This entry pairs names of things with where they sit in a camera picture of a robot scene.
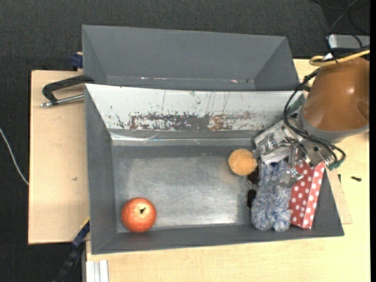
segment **metal clamp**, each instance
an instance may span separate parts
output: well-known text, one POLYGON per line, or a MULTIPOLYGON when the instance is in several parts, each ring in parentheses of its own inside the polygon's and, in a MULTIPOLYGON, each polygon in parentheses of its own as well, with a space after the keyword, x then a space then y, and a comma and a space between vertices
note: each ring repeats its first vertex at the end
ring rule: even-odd
POLYGON ((94 80, 88 75, 80 75, 74 78, 68 78, 68 79, 60 80, 58 82, 53 82, 53 83, 49 83, 48 85, 45 85, 42 90, 42 93, 49 100, 49 102, 42 103, 41 105, 42 106, 55 106, 63 102, 68 102, 68 101, 72 101, 75 99, 83 98, 83 94, 81 94, 81 95, 76 95, 76 96, 72 96, 68 98, 57 99, 55 95, 53 94, 53 92, 56 90, 61 90, 61 89, 68 88, 71 86, 76 86, 81 83, 94 83, 94 80))

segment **orange ball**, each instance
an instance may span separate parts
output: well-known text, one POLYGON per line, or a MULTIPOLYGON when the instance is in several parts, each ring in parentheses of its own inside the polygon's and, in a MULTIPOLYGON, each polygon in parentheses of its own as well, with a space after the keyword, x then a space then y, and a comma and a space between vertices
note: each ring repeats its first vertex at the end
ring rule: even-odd
POLYGON ((252 152, 247 149, 237 149, 229 157, 230 169, 238 176, 247 176, 253 173, 257 166, 257 161, 252 152))

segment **screw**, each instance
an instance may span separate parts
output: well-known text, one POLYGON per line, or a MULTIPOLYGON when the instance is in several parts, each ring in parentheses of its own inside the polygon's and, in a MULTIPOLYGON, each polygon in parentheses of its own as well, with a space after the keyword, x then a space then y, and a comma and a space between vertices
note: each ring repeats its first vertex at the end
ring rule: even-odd
POLYGON ((361 179, 360 177, 352 176, 351 178, 352 178, 353 180, 358 181, 358 182, 361 182, 361 181, 362 181, 362 179, 361 179))

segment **wooden table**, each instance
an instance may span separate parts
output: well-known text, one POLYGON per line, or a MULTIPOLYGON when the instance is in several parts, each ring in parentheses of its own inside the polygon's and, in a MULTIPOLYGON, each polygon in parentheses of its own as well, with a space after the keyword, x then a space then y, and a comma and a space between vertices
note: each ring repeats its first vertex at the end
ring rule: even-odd
MULTIPOLYGON (((300 77, 314 70, 295 60, 300 77)), ((89 215, 83 102, 40 107, 45 84, 81 72, 32 72, 29 244, 72 241, 89 215)), ((82 93, 82 86, 57 93, 82 93)), ((369 133, 339 144, 348 155, 331 184, 344 237, 91 255, 108 260, 116 281, 368 281, 370 280, 369 133), (358 182, 351 176, 361 177, 358 182)))

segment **rust stain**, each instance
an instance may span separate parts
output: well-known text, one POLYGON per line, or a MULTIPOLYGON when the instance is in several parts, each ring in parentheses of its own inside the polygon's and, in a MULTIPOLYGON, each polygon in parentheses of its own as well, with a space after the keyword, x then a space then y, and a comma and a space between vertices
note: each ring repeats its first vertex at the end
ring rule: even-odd
POLYGON ((169 131, 228 131, 254 128, 254 114, 241 112, 234 114, 197 113, 131 113, 124 123, 130 130, 169 130, 169 131))

